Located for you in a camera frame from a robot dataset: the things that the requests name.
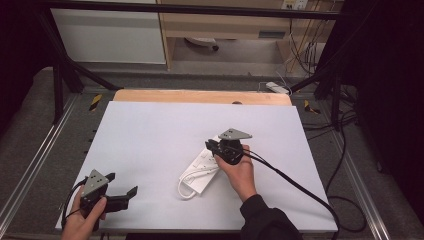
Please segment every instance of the cabinet door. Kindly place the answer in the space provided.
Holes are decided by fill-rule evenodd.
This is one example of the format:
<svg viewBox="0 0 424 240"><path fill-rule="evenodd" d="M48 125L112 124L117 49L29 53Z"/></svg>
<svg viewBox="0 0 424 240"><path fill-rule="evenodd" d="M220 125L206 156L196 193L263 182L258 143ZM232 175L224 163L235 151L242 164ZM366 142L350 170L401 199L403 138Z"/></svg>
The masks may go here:
<svg viewBox="0 0 424 240"><path fill-rule="evenodd" d="M113 2L156 3L155 0ZM52 9L52 12L66 50L75 61L165 64L156 13L65 9Z"/></svg>

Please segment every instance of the human hand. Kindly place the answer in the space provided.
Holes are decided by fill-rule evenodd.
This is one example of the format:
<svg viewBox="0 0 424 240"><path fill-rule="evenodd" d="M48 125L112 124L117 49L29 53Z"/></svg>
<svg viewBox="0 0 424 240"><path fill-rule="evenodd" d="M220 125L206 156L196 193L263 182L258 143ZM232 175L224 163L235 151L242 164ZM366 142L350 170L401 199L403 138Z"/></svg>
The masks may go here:
<svg viewBox="0 0 424 240"><path fill-rule="evenodd" d="M249 145L243 145L243 149L250 150ZM257 194L253 177L253 163L250 157L243 156L236 165L226 163L218 155L214 155L218 166L227 174L231 186L237 192L242 202Z"/></svg>
<svg viewBox="0 0 424 240"><path fill-rule="evenodd" d="M62 240L86 240L90 238L97 219L100 218L104 220L106 217L103 213L107 202L105 197L102 197L96 205L94 205L93 210L91 210L87 217L84 217L83 210L78 211L80 208L80 199L83 189L84 186L81 186L74 198L71 209L71 213L74 213L67 219L65 229L62 233Z"/></svg>

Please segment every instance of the gray floor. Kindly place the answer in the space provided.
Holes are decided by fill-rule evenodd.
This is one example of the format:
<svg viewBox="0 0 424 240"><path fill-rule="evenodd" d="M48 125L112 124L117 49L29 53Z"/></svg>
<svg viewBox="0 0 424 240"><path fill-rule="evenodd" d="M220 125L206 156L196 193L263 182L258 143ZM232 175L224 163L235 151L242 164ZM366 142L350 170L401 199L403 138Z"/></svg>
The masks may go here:
<svg viewBox="0 0 424 240"><path fill-rule="evenodd" d="M177 41L173 69L135 71L124 73L122 68L105 72L105 79L128 88L166 88L166 89L205 89L236 91L267 91L263 82L279 81L285 75L284 65L270 41L220 40L220 50L194 46L180 39ZM298 78L287 78L292 85L306 74L294 73ZM75 181L85 152L89 150L90 139L101 121L106 104L113 98L113 92L98 88L97 84L86 80L89 86L85 93L77 96L76 105L45 159L28 194L10 223L6 238L40 239L57 238L59 232L54 225L59 217L59 207ZM320 104L313 100L310 93L314 86L302 89L292 96L293 104L298 107L302 123L321 125L326 123L323 114L304 110L304 98L310 100L313 108ZM27 96L21 110L15 115L8 131L0 139L0 169L3 181L0 182L0 206L4 206L21 176L25 173L33 156L51 128L53 120L53 86L50 71L42 71L36 77L34 86ZM88 111L93 97L101 92L102 100L94 112ZM322 132L306 132L311 138ZM381 218L392 239L424 239L424 230L407 201L399 191L390 175L376 171L376 162L360 126L346 127L347 148L378 208ZM309 140L323 185L325 185L340 156L331 133ZM347 197L357 202L351 181L344 170L337 174L331 195ZM341 222L356 228L362 219L351 205L334 202ZM361 233L342 230L341 239L374 239L370 228Z"/></svg>

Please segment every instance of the white table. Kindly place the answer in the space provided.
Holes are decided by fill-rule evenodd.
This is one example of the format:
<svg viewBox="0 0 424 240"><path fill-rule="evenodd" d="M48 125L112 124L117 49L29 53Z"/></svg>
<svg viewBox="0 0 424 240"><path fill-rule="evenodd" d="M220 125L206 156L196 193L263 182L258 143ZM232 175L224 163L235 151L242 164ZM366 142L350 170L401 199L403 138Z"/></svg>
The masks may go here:
<svg viewBox="0 0 424 240"><path fill-rule="evenodd" d="M201 196L182 200L178 177L228 128L253 135L243 140L274 167L327 202L295 107L205 103L109 102L76 181L92 169L116 173L108 195L138 194L129 209L110 213L100 228L122 232L240 230L241 201L223 172ZM283 210L301 232L334 232L331 214L318 202L254 162L258 192Z"/></svg>

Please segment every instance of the power strip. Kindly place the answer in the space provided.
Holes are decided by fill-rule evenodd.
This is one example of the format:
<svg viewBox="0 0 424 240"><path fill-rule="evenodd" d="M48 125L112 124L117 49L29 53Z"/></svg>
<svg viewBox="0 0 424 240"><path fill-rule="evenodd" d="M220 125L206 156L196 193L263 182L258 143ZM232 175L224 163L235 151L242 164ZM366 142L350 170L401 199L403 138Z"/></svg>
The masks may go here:
<svg viewBox="0 0 424 240"><path fill-rule="evenodd" d="M202 194L212 178L218 173L218 170L219 167L212 156L212 152L204 148L181 174L179 180L180 183L183 182L196 193Z"/></svg>
<svg viewBox="0 0 424 240"><path fill-rule="evenodd" d="M276 93L283 93L283 94L287 94L289 93L289 91L285 88L283 88L282 86L276 84L275 82L269 82L266 84L266 87Z"/></svg>

